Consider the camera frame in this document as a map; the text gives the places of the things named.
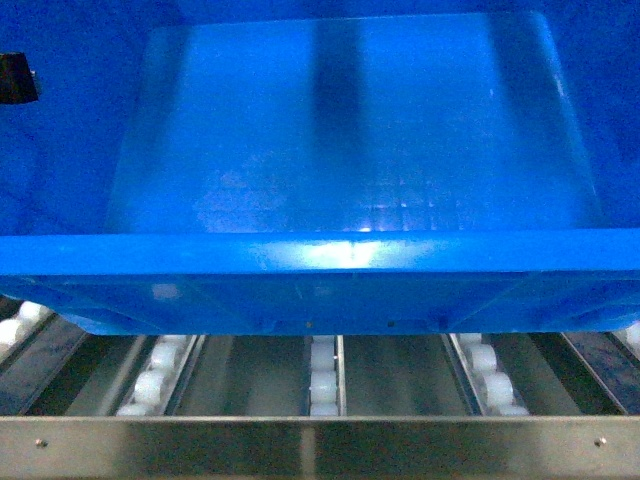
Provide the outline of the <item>black gripper finger in crate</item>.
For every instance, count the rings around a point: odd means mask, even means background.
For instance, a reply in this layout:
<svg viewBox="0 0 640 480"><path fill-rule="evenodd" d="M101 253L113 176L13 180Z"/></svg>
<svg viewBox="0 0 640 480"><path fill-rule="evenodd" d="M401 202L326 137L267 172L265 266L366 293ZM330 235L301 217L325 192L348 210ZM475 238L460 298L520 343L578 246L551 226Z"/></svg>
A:
<svg viewBox="0 0 640 480"><path fill-rule="evenodd" d="M26 104L39 100L34 75L23 52L2 53L0 74L2 104Z"/></svg>

